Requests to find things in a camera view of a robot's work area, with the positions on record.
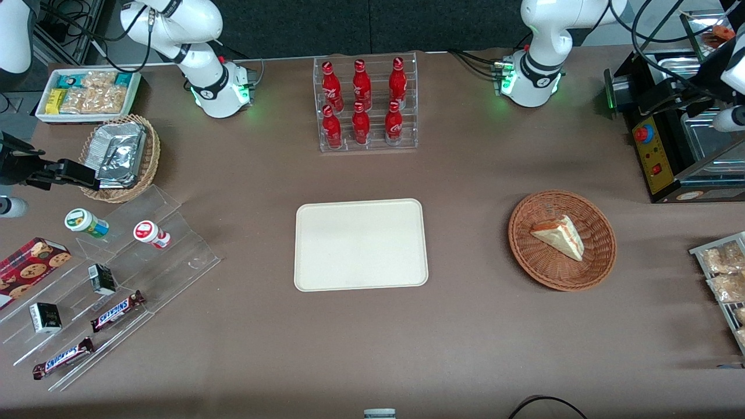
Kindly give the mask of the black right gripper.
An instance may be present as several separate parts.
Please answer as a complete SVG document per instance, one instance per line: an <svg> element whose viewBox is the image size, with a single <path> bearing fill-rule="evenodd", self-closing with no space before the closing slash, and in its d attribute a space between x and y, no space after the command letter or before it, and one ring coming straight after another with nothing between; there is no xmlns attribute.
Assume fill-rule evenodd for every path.
<svg viewBox="0 0 745 419"><path fill-rule="evenodd" d="M73 160L51 162L41 159L46 152L2 131L1 184L23 184L49 191L53 184L69 184L98 191L96 172Z"/></svg>

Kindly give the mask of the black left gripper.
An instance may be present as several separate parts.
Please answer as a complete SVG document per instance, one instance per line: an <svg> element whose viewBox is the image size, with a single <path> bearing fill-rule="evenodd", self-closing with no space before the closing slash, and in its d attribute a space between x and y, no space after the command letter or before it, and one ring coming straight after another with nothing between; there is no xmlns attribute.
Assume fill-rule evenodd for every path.
<svg viewBox="0 0 745 419"><path fill-rule="evenodd" d="M689 82L699 88L697 96L674 79L663 79L638 96L639 111L673 111L682 116L695 118L702 112L718 109L718 104L736 104L737 93L721 80L728 66L736 42L725 42L703 61Z"/></svg>

